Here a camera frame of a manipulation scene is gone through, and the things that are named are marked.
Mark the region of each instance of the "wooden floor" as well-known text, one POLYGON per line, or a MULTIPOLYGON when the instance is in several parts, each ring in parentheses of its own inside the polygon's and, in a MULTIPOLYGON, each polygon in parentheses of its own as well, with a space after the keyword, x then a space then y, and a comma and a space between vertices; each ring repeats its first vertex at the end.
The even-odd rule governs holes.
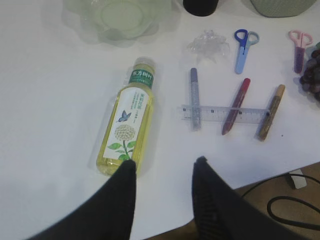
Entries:
MULTIPOLYGON (((320 162, 301 169, 303 174, 320 180, 320 162)), ((240 195, 251 186, 245 186, 235 190, 240 195)), ((320 185, 311 180, 307 180, 307 186, 301 189, 292 189, 284 177, 270 180, 259 186, 245 199, 256 207, 259 211, 267 215, 267 202, 276 196, 291 196, 304 200, 317 208, 320 208, 320 185)), ((279 217, 299 222, 320 225, 320 214, 299 203, 290 201, 279 201, 272 205, 274 214, 279 217)), ((283 224, 284 227, 309 238, 310 240, 320 240, 320 231, 308 230, 283 224)), ((197 240, 197 229, 193 221, 183 227, 168 231, 148 238, 148 240, 197 240)))

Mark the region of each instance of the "red glitter pen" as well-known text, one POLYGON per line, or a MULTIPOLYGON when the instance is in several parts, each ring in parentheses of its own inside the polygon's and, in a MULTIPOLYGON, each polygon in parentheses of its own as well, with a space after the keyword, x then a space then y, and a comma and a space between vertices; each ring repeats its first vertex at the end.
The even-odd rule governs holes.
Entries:
MULTIPOLYGON (((232 108, 240 108, 241 107, 241 104, 244 101, 245 95, 246 95, 247 90, 249 88, 250 81, 251 80, 249 78, 246 78, 245 80, 243 80, 243 83, 242 83, 242 85, 241 85, 241 87, 235 97, 235 100, 232 104, 232 108)), ((235 120, 236 120, 238 113, 239 113, 239 110, 234 110, 234 109, 230 110, 228 116, 226 117, 224 125, 223 125, 222 135, 227 134, 231 130, 232 126, 235 123, 235 120)))

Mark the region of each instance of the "yellow liquid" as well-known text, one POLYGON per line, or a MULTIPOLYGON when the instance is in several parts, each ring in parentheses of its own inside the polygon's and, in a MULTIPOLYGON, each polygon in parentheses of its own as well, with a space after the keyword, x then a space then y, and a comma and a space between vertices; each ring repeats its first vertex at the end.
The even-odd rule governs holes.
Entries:
POLYGON ((150 123, 152 120, 152 113, 154 110, 154 95, 151 92, 151 89, 147 85, 145 85, 143 83, 132 82, 128 86, 121 89, 117 95, 117 98, 116 98, 116 101, 115 101, 115 104, 114 104, 114 107, 112 110, 112 114, 110 117, 110 121, 109 121, 108 127, 106 129, 106 132, 105 132, 102 144, 101 144, 101 148, 100 148, 97 160, 96 160, 97 168, 104 175, 114 174, 116 172, 116 170, 119 168, 119 166, 123 163, 123 161, 119 160, 119 159, 105 158, 104 153, 105 153, 105 151, 108 151, 108 149, 106 150, 106 145, 107 145, 107 141, 109 138, 112 124, 114 121, 116 121, 115 115, 117 112, 120 94, 123 90, 125 90, 127 88, 132 88, 132 87, 144 90, 149 96, 149 99, 148 99, 148 102, 146 103, 145 111, 144 111, 144 114, 142 117, 141 126, 139 129, 137 138, 136 138, 136 144, 135 144, 135 147, 134 147, 134 150, 132 153, 132 160, 135 161, 136 166, 137 166, 137 174, 139 174, 139 172, 140 172, 141 163, 142 163, 144 152, 146 149, 146 143, 147 143, 147 138, 148 138, 148 133, 149 133, 149 128, 150 128, 150 123))

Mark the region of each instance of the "blue scissors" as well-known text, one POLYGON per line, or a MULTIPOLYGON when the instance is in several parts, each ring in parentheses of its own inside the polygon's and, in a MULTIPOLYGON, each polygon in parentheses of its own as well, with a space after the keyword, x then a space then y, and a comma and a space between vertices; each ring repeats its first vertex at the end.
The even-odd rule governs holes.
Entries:
POLYGON ((239 53, 236 59, 235 72, 241 74, 244 70, 248 51, 251 45, 255 45, 259 42, 259 35, 254 31, 247 31, 245 29, 239 29, 234 33, 235 39, 240 43, 239 53), (238 37, 238 33, 244 33, 244 38, 238 37), (256 40, 250 41, 250 36, 255 36, 256 40))

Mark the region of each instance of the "scissors handle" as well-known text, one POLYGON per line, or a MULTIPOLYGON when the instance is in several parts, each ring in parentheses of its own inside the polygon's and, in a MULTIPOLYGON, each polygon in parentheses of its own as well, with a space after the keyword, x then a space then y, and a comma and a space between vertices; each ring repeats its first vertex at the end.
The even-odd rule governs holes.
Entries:
POLYGON ((296 47, 306 48, 306 46, 308 46, 308 45, 313 43, 313 38, 312 38, 312 36, 310 34, 304 33, 304 32, 299 31, 299 30, 290 31, 289 32, 289 37, 294 42, 296 47))
POLYGON ((245 29, 239 29, 234 33, 234 38, 240 43, 240 47, 245 47, 248 40, 248 31, 245 29), (244 38, 238 36, 239 33, 244 34, 244 38))
POLYGON ((259 37, 258 33, 254 32, 254 31, 250 31, 250 32, 248 32, 248 39, 246 41, 245 48, 250 48, 251 45, 255 45, 259 41, 260 41, 260 37, 259 37), (255 36, 256 39, 253 41, 250 41, 250 36, 255 36))

